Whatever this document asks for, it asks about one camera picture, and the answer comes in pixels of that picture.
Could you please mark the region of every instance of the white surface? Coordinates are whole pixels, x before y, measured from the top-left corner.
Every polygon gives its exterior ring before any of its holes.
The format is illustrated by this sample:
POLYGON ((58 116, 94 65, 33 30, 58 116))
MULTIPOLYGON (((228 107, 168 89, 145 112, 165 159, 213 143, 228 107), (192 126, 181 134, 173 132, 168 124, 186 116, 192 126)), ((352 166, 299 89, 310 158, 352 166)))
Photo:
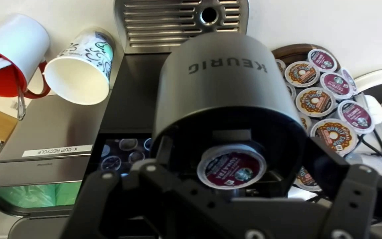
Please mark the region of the white surface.
POLYGON ((29 82, 48 49, 48 35, 35 20, 23 14, 5 16, 0 22, 0 54, 13 62, 29 82))
POLYGON ((247 33, 269 47, 327 47, 352 75, 382 69, 382 1, 250 0, 247 33))
POLYGON ((298 187, 294 187, 294 185, 291 185, 287 191, 287 197, 310 200, 314 196, 316 196, 316 193, 298 188, 298 187))

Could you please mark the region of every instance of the paper cup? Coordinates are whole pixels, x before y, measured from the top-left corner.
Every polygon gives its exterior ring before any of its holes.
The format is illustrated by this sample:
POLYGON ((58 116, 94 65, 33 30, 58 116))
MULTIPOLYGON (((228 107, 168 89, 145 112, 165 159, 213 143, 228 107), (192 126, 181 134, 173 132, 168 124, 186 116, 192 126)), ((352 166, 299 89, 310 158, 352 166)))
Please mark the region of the paper cup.
POLYGON ((310 136, 318 136, 338 155, 348 154, 356 146, 356 134, 352 127, 340 119, 327 118, 312 124, 310 136))
POLYGON ((100 31, 80 34, 70 47, 47 62, 47 85, 59 97, 78 104, 95 104, 108 94, 112 42, 100 31))
POLYGON ((307 61, 295 61, 285 67, 285 79, 294 87, 308 87, 318 82, 319 71, 307 61))
POLYGON ((332 54, 322 49, 312 49, 307 53, 307 61, 311 62, 319 71, 335 71, 338 67, 332 54))
POLYGON ((342 101, 336 107, 336 114, 358 134, 368 134, 375 127, 369 112, 354 101, 342 101))
POLYGON ((216 189, 247 187, 259 180, 265 171, 263 156, 241 143, 205 150, 196 170, 198 179, 216 189))
POLYGON ((324 73, 320 75, 319 82, 322 87, 331 93, 338 101, 347 99, 352 95, 350 82, 339 74, 324 73))
POLYGON ((15 97, 18 87, 27 98, 43 97, 48 87, 43 81, 41 93, 27 90, 34 71, 48 49, 48 35, 35 20, 14 14, 0 23, 0 58, 10 62, 0 69, 0 97, 15 97))
POLYGON ((322 118, 335 107, 334 97, 322 87, 307 87, 295 97, 298 111, 307 116, 322 118))

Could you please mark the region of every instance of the starbucks cup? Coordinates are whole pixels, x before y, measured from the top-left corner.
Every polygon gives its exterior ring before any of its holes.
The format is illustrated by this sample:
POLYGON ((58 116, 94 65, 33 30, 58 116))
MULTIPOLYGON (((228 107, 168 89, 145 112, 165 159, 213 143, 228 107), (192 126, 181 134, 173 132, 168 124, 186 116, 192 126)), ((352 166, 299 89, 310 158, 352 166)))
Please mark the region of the starbucks cup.
POLYGON ((340 74, 323 73, 319 82, 336 101, 347 99, 354 94, 350 82, 340 74))
POLYGON ((295 61, 285 67, 285 79, 294 87, 308 87, 318 82, 319 71, 307 61, 295 61))
POLYGON ((266 160, 253 147, 234 143, 205 150, 196 172, 210 188, 237 189, 259 180, 266 167, 266 160))
POLYGON ((76 104, 95 104, 108 94, 112 42, 98 30, 76 37, 45 67, 47 85, 59 97, 76 104))
POLYGON ((340 119, 327 118, 312 124, 310 136, 318 136, 338 155, 348 154, 356 146, 356 134, 352 127, 340 119))
POLYGON ((295 97, 298 111, 307 116, 322 118, 335 108, 334 97, 322 87, 307 87, 295 97))
POLYGON ((368 134, 375 128, 369 112, 354 101, 342 101, 336 107, 336 115, 358 134, 368 134))
POLYGON ((307 61, 312 63, 319 71, 335 71, 338 67, 336 59, 332 54, 322 49, 312 49, 307 53, 307 61))

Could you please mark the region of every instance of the k-cup pod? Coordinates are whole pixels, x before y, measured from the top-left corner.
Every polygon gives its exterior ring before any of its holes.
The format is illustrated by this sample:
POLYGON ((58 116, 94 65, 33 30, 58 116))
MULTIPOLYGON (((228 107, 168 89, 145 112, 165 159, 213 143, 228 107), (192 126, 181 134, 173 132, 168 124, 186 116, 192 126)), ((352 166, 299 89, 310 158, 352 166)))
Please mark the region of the k-cup pod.
POLYGON ((322 49, 312 49, 307 53, 307 61, 312 63, 319 71, 335 71, 338 67, 336 59, 332 54, 322 49))
POLYGON ((352 127, 340 119, 327 118, 312 124, 310 136, 318 136, 338 155, 348 154, 356 146, 356 134, 352 127))
POLYGON ((294 87, 308 87, 318 82, 319 71, 307 61, 295 61, 285 67, 285 79, 294 87))
POLYGON ((109 146, 108 144, 103 144, 102 151, 100 151, 100 156, 107 156, 109 154, 109 146))
POLYGON ((119 170, 121 166, 121 158, 116 155, 109 155, 100 162, 102 170, 119 170))
POLYGON ((350 83, 351 90, 352 90, 352 94, 359 93, 359 91, 358 91, 358 87, 356 87, 356 85, 355 85, 355 82, 354 82, 354 78, 352 78, 352 75, 350 74, 350 71, 348 71, 346 67, 340 67, 339 73, 340 73, 340 75, 344 77, 344 79, 347 79, 347 82, 350 83))
POLYGON ((121 138, 119 142, 119 148, 121 151, 132 151, 137 147, 137 139, 136 138, 121 138))
POLYGON ((334 97, 322 87, 307 87, 295 97, 297 108, 312 118, 322 118, 335 107, 334 97))
POLYGON ((149 151, 151 150, 151 144, 152 144, 152 139, 151 138, 147 138, 144 142, 143 142, 143 148, 145 151, 149 151))
POLYGON ((291 99, 295 99, 295 87, 293 87, 291 85, 286 83, 286 89, 289 91, 289 95, 291 95, 291 99))
POLYGON ((141 159, 144 159, 145 158, 145 154, 144 152, 141 152, 141 151, 131 151, 129 154, 128 154, 128 156, 127 156, 127 159, 128 159, 128 162, 129 163, 135 163, 135 162, 137 162, 137 160, 141 160, 141 159))
POLYGON ((354 101, 342 101, 336 107, 336 114, 340 120, 351 124, 358 134, 368 134, 375 127, 369 112, 354 101))
POLYGON ((322 87, 331 93, 336 101, 347 99, 352 95, 351 85, 339 74, 323 73, 319 81, 322 87))
POLYGON ((302 112, 298 112, 298 116, 299 116, 299 120, 300 120, 302 126, 308 132, 310 127, 311 127, 311 119, 307 115, 302 114, 302 112))
POLYGON ((297 172, 294 184, 299 188, 307 189, 307 191, 322 191, 320 187, 314 181, 311 175, 300 167, 300 170, 297 172))
POLYGON ((60 98, 76 104, 102 102, 109 90, 113 42, 102 30, 78 35, 58 57, 47 62, 47 85, 60 98))
POLYGON ((205 150, 196 172, 210 188, 237 189, 259 180, 266 167, 265 158, 253 147, 236 143, 205 150))
POLYGON ((286 67, 285 62, 283 62, 282 59, 275 58, 275 63, 278 65, 278 69, 279 69, 281 73, 283 74, 285 67, 286 67))

